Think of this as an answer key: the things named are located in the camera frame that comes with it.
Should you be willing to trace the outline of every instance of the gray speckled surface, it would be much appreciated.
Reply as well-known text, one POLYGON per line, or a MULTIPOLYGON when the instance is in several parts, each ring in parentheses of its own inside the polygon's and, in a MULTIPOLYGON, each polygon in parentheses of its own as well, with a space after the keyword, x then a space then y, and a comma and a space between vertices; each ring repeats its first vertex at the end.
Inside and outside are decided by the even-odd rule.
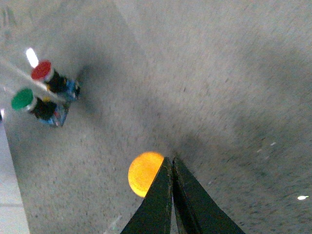
POLYGON ((312 190, 311 1, 4 2, 2 56, 29 72, 32 46, 70 78, 85 68, 62 129, 7 108, 31 233, 119 233, 142 201, 128 167, 149 150, 180 153, 246 233, 312 233, 296 199, 312 190))

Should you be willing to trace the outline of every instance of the granite floor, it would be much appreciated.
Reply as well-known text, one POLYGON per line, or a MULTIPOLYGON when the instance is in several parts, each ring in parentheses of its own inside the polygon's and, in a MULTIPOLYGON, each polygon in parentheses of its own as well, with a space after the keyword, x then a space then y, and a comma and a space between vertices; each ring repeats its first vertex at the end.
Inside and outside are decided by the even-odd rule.
POLYGON ((51 129, 11 110, 11 93, 36 87, 0 63, 31 234, 120 233, 142 202, 127 173, 145 151, 178 152, 247 234, 312 233, 311 199, 297 199, 312 198, 310 0, 0 7, 2 58, 29 74, 32 47, 82 82, 64 127, 51 129))

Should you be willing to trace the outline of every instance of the floor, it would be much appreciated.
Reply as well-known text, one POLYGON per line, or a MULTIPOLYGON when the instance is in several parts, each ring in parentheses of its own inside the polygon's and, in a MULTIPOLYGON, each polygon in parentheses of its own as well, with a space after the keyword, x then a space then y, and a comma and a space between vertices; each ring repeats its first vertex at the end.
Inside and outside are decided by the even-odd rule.
POLYGON ((64 127, 51 129, 10 109, 12 93, 36 87, 0 63, 0 107, 31 233, 120 233, 142 202, 127 173, 145 151, 180 154, 248 234, 312 233, 310 0, 0 7, 9 16, 0 17, 3 58, 29 74, 32 47, 82 81, 64 127))

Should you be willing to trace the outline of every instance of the green button cap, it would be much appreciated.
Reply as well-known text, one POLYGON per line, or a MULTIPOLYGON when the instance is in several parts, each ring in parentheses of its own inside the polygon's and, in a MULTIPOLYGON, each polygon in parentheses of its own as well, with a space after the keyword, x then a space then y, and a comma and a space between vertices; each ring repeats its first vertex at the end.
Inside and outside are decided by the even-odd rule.
POLYGON ((31 89, 22 89, 14 96, 11 101, 14 110, 25 108, 33 101, 33 91, 31 89))

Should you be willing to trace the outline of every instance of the yellow ball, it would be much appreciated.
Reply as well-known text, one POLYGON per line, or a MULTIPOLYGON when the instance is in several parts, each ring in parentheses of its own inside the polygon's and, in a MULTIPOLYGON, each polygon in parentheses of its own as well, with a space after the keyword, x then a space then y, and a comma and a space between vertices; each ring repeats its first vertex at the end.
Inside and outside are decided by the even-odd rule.
POLYGON ((145 197, 164 156, 157 152, 145 152, 139 155, 130 165, 128 181, 131 189, 140 197, 145 197))

